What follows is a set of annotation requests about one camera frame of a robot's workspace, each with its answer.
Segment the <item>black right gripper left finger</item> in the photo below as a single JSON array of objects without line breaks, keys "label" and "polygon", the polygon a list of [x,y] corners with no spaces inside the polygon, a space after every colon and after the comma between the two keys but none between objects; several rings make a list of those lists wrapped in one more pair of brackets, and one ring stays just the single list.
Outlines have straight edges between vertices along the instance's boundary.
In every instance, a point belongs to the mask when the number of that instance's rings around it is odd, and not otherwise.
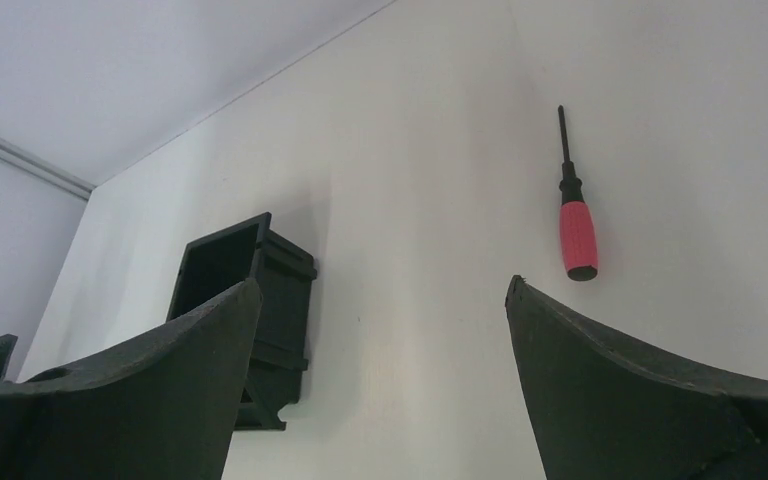
[{"label": "black right gripper left finger", "polygon": [[22,383],[0,382],[0,479],[218,479],[263,297],[254,280]]}]

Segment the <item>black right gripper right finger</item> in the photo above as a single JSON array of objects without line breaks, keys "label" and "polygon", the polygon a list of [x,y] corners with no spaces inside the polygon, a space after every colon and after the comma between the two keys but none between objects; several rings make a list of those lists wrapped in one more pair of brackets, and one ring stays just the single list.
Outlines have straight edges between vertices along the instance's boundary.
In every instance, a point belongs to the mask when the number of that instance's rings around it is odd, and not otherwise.
[{"label": "black right gripper right finger", "polygon": [[768,380],[670,353],[523,277],[505,308],[550,479],[768,479]]}]

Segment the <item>black plastic bin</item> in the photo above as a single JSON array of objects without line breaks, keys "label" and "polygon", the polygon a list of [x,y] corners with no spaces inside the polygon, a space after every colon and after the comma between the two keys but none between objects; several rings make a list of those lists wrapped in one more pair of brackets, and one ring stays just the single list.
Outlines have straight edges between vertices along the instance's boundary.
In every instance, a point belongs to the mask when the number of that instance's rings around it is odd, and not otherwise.
[{"label": "black plastic bin", "polygon": [[254,279],[263,304],[247,380],[237,413],[238,431],[282,431],[285,406],[301,397],[314,257],[271,227],[264,212],[189,242],[178,270],[168,317],[177,318],[230,286]]}]

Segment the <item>red handled black screwdriver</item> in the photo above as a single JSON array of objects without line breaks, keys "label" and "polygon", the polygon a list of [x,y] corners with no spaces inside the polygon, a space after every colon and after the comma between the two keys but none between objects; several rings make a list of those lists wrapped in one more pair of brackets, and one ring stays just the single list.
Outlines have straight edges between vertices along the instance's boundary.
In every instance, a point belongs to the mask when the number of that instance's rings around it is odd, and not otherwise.
[{"label": "red handled black screwdriver", "polygon": [[559,183],[561,255],[568,278],[585,282],[598,275],[598,247],[592,216],[582,191],[583,183],[571,159],[564,107],[559,105],[557,112],[563,155]]}]

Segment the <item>grey wall trim strip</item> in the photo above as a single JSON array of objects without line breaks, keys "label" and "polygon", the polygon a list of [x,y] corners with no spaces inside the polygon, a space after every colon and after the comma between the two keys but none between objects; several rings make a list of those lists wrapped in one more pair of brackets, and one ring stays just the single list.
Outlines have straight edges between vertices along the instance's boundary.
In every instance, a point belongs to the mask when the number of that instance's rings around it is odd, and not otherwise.
[{"label": "grey wall trim strip", "polygon": [[0,137],[0,161],[70,195],[88,201],[95,186]]}]

